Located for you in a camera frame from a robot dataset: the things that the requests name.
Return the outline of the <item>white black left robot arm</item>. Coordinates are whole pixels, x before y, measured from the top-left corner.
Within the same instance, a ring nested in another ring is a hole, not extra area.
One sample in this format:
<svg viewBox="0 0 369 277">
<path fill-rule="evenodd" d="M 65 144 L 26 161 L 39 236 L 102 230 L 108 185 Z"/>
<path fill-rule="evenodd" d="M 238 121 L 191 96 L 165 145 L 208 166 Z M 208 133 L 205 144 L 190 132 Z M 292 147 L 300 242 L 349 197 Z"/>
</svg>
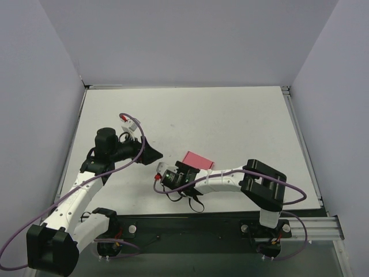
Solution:
<svg viewBox="0 0 369 277">
<path fill-rule="evenodd" d="M 32 225 L 26 235 L 28 267 L 59 276 L 69 276 L 77 265 L 80 253 L 97 237 L 111 242 L 121 233 L 117 214 L 97 208 L 84 221 L 82 213 L 96 193 L 115 171 L 115 164 L 126 159 L 149 165 L 163 157 L 142 136 L 130 135 L 120 141 L 113 128 L 101 128 L 95 146 L 89 151 L 75 184 L 65 194 L 53 213 L 41 225 Z"/>
</svg>

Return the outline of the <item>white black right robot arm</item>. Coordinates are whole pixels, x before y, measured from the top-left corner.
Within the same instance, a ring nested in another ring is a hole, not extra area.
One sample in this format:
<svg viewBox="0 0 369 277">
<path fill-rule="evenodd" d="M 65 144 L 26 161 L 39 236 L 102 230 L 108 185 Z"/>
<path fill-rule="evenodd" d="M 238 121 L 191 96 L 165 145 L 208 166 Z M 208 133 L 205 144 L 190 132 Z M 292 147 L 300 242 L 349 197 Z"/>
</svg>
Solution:
<svg viewBox="0 0 369 277">
<path fill-rule="evenodd" d="M 213 192 L 236 192 L 245 194 L 260 207 L 259 223 L 275 229 L 283 208 L 287 176 L 256 159 L 249 159 L 243 167 L 228 170 L 197 169 L 180 161 L 170 166 L 160 162 L 156 169 L 160 184 L 175 190 L 191 182 L 192 185 L 179 190 L 182 196 L 198 200 Z"/>
</svg>

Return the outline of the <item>pink paper box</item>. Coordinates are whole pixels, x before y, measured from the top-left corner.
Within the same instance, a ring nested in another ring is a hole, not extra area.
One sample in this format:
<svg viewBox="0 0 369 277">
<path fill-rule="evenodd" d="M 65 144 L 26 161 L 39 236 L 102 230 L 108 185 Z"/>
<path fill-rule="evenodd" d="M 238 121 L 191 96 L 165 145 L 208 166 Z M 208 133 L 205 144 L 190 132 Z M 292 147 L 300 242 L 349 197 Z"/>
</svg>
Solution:
<svg viewBox="0 0 369 277">
<path fill-rule="evenodd" d="M 182 162 L 188 166 L 202 170 L 209 170 L 212 169 L 214 166 L 213 161 L 191 151 L 188 151 L 185 154 Z"/>
</svg>

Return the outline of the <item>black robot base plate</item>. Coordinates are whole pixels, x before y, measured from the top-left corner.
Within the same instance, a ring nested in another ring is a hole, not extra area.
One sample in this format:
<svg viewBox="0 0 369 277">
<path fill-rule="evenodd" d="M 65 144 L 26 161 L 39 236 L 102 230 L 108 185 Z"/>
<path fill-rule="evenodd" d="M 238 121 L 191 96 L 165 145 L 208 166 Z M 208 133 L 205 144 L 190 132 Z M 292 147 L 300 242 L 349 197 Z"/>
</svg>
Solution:
<svg viewBox="0 0 369 277">
<path fill-rule="evenodd" d="M 120 238 L 125 244 L 97 242 L 93 250 L 102 257 L 142 254 L 234 254 L 254 253 L 258 244 L 291 238 L 286 219 L 269 229 L 259 223 L 257 212 L 204 214 L 118 215 L 118 229 L 105 238 Z"/>
</svg>

